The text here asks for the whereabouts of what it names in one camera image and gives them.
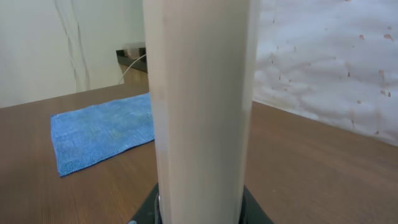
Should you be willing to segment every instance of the white pillar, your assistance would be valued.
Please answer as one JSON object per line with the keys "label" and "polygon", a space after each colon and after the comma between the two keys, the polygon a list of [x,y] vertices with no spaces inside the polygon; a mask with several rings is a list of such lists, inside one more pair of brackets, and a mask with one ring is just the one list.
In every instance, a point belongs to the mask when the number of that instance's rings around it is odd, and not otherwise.
{"label": "white pillar", "polygon": [[144,0],[164,224],[238,223],[258,0]]}

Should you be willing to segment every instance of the white column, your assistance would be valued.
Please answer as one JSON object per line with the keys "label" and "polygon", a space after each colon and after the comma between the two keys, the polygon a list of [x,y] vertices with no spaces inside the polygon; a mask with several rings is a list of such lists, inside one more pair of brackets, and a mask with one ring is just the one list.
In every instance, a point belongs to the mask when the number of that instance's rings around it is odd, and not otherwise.
{"label": "white column", "polygon": [[144,0],[165,224],[238,223],[258,0]]}

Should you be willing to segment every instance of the table surface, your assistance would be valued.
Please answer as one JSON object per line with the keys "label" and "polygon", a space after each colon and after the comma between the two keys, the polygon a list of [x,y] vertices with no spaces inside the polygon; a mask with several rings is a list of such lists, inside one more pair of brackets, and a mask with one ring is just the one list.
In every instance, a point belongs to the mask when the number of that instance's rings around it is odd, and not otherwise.
{"label": "table surface", "polygon": [[[157,182],[153,142],[60,178],[51,114],[118,85],[0,109],[0,223],[126,223]],[[275,223],[398,223],[398,148],[253,103],[245,184]]]}

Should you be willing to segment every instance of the white sheet with spots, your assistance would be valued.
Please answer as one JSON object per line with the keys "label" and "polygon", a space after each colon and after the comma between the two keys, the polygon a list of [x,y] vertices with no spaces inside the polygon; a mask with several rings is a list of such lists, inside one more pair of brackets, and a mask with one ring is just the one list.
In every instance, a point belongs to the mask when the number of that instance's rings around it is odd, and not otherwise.
{"label": "white sheet with spots", "polygon": [[255,101],[398,145],[398,1],[262,0],[261,11]]}

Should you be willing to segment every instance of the white backdrop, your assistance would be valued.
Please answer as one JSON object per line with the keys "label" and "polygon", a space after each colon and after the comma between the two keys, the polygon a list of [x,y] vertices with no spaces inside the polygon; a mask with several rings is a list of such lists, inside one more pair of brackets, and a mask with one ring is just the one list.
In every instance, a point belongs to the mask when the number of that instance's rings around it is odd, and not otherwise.
{"label": "white backdrop", "polygon": [[398,145],[398,1],[262,0],[261,11],[255,101]]}

